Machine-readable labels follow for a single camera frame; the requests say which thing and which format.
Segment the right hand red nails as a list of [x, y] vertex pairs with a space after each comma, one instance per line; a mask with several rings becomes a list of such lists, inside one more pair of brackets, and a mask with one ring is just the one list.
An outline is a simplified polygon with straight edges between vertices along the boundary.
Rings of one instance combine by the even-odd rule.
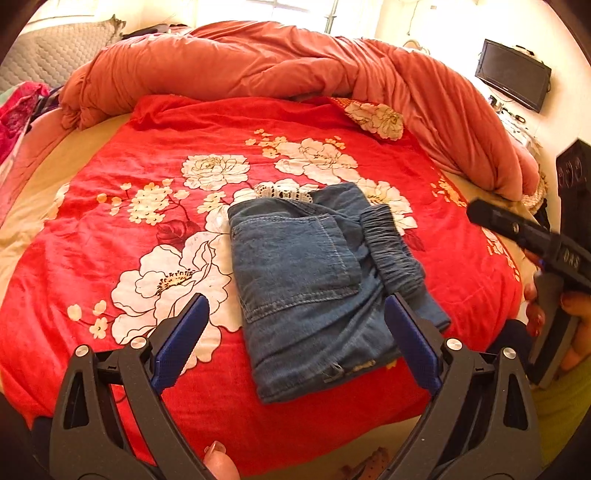
[[[537, 303], [538, 290], [534, 283], [524, 287], [524, 299], [527, 302], [526, 317], [527, 331], [532, 337], [537, 337], [545, 324], [545, 313]], [[569, 372], [590, 356], [590, 295], [578, 291], [567, 291], [561, 296], [562, 309], [579, 318], [578, 327], [567, 350], [560, 369]]]

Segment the left hand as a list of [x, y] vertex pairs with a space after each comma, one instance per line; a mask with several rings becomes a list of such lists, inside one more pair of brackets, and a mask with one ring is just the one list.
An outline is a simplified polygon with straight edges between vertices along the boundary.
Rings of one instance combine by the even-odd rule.
[[204, 465], [217, 480], [240, 479], [235, 462], [226, 454], [226, 449], [221, 442], [214, 441], [205, 449]]

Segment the green right sleeve forearm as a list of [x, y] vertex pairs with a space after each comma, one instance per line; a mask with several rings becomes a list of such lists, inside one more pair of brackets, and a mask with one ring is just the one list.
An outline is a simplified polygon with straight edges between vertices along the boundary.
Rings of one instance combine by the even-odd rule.
[[542, 466], [548, 467], [567, 445], [590, 406], [590, 358], [532, 391], [538, 417]]

